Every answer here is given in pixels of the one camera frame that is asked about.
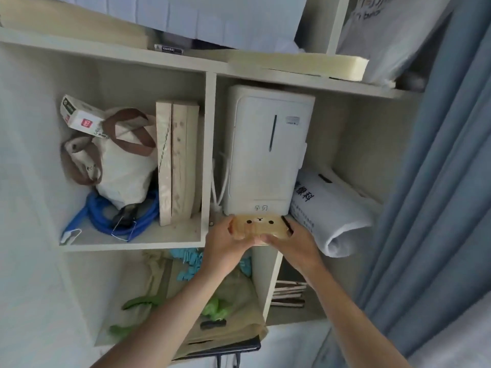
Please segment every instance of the red logo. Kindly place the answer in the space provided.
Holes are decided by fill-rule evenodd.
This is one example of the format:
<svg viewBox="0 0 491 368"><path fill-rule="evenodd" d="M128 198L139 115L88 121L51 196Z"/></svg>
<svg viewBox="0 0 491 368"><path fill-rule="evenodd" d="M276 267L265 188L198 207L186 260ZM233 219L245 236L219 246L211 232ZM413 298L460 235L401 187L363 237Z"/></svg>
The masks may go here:
<svg viewBox="0 0 491 368"><path fill-rule="evenodd" d="M92 125L92 121L87 120L87 119L82 120L82 126L83 127L90 128L91 125Z"/></svg>

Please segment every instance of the cardboard box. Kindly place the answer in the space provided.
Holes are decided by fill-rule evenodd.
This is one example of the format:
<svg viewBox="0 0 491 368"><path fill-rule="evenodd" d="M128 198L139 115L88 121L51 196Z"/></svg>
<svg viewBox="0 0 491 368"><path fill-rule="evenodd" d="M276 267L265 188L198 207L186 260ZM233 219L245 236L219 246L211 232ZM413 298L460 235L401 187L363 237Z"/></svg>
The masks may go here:
<svg viewBox="0 0 491 368"><path fill-rule="evenodd" d="M61 100L60 113L70 128L99 138L109 138L102 130L102 122L106 118L104 111L65 95Z"/></svg>

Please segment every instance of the white machine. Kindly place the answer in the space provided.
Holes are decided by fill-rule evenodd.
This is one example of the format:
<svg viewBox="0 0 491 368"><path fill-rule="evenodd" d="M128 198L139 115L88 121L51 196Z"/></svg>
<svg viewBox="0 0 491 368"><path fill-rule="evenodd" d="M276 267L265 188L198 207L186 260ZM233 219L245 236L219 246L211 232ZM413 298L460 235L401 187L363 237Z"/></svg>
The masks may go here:
<svg viewBox="0 0 491 368"><path fill-rule="evenodd" d="M225 214L288 213L315 97L243 85L229 90Z"/></svg>

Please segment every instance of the blue curtain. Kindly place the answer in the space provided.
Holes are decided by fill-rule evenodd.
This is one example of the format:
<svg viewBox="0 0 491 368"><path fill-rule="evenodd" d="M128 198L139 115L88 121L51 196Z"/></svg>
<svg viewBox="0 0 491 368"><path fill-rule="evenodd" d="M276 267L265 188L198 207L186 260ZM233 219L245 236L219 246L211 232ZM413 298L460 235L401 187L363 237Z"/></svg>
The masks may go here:
<svg viewBox="0 0 491 368"><path fill-rule="evenodd" d="M491 0L457 5L355 298L406 357L491 290L490 25Z"/></svg>

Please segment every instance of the hand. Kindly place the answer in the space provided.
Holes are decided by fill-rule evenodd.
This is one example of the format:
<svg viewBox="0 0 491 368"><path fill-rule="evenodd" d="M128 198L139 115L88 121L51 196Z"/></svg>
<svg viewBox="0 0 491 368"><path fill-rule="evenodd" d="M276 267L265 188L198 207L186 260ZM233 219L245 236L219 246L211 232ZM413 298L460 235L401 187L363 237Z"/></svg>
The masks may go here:
<svg viewBox="0 0 491 368"><path fill-rule="evenodd" d="M278 249L286 260L311 284L312 276L319 269L325 271L326 268L322 263L312 234L294 219L287 218L287 221L293 230L291 237L280 240L276 236L263 234L261 240Z"/></svg>
<svg viewBox="0 0 491 368"><path fill-rule="evenodd" d="M240 262L247 249L259 243L258 237L236 240L228 230L234 216L230 215L214 225L206 235L205 251L201 268L205 271L227 276Z"/></svg>

